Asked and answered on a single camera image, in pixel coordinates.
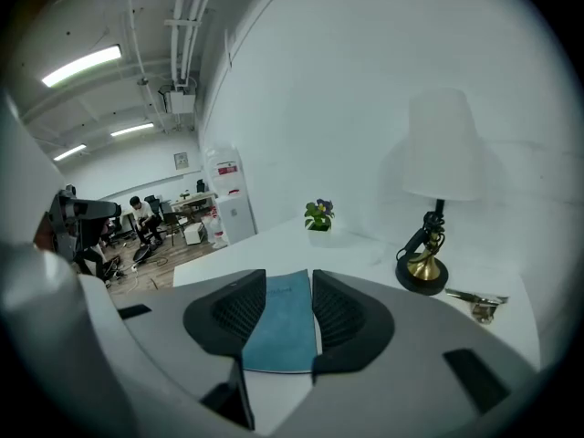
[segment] metal clip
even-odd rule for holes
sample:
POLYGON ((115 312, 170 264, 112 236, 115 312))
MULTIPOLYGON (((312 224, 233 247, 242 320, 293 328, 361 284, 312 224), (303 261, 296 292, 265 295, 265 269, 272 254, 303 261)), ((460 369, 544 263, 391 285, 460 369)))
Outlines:
POLYGON ((488 325, 493 321, 495 310, 499 305, 507 303, 509 297, 494 296, 490 294, 479 294, 471 292, 461 292, 447 288, 446 294, 452 297, 460 298, 471 304, 471 313, 479 323, 488 325))

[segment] brass lamp base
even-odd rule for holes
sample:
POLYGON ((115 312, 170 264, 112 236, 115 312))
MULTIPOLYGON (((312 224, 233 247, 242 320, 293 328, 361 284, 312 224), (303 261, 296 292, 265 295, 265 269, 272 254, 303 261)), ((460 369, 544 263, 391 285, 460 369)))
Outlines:
POLYGON ((442 292, 448 281, 448 269, 434 256, 426 256, 426 251, 402 256, 395 268, 395 276, 411 292, 435 296, 442 292))

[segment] fluorescent light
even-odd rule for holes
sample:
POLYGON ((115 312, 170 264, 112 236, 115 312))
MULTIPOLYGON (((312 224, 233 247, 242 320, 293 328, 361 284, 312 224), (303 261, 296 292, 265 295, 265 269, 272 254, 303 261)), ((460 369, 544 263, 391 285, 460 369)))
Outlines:
POLYGON ((67 152, 63 152, 60 156, 57 156, 53 161, 60 161, 61 159, 65 159, 67 156, 70 156, 71 154, 75 154, 77 151, 84 150, 85 148, 87 148, 87 146, 85 144, 79 144, 79 146, 77 148, 73 148, 72 150, 69 150, 67 152))
POLYGON ((153 123, 144 123, 143 125, 138 125, 137 127, 131 127, 127 128, 126 130, 116 131, 115 133, 111 133, 111 136, 125 135, 126 133, 131 133, 132 131, 144 130, 145 128, 152 128, 153 126, 154 126, 153 123))
POLYGON ((59 68, 57 71, 53 71, 53 73, 43 78, 43 83, 51 88, 59 81, 72 77, 76 73, 79 73, 79 71, 95 67, 100 63, 109 62, 110 60, 115 60, 116 58, 120 57, 120 46, 104 48, 99 52, 94 52, 93 54, 86 55, 75 60, 74 62, 68 63, 64 67, 59 68))

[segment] wooden floor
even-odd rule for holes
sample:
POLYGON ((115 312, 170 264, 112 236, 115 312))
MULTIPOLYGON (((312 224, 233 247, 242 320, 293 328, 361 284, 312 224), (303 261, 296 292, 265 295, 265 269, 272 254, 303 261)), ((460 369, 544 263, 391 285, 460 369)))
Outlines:
POLYGON ((156 290, 172 287, 174 278, 174 268, 178 265, 192 261, 212 253, 213 247, 206 238, 198 245, 187 245, 182 234, 174 236, 174 246, 168 236, 162 242, 145 263, 138 265, 138 273, 132 273, 130 267, 133 264, 133 256, 140 247, 140 240, 130 240, 126 247, 121 244, 116 248, 107 247, 104 255, 110 259, 115 255, 121 256, 121 268, 125 277, 118 281, 111 281, 110 294, 125 294, 129 291, 156 290), (138 274, 138 285, 136 285, 136 274, 138 274))

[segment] white shirt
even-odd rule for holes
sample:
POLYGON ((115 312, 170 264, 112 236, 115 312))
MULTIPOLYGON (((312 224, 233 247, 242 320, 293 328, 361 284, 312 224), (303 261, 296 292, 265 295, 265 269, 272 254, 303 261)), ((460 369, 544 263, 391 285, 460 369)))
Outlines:
POLYGON ((131 213, 134 214, 134 219, 136 220, 136 223, 139 223, 140 219, 146 219, 147 217, 154 215, 154 213, 152 212, 152 208, 150 208, 150 205, 147 202, 142 201, 141 203, 142 208, 140 209, 131 208, 131 213))

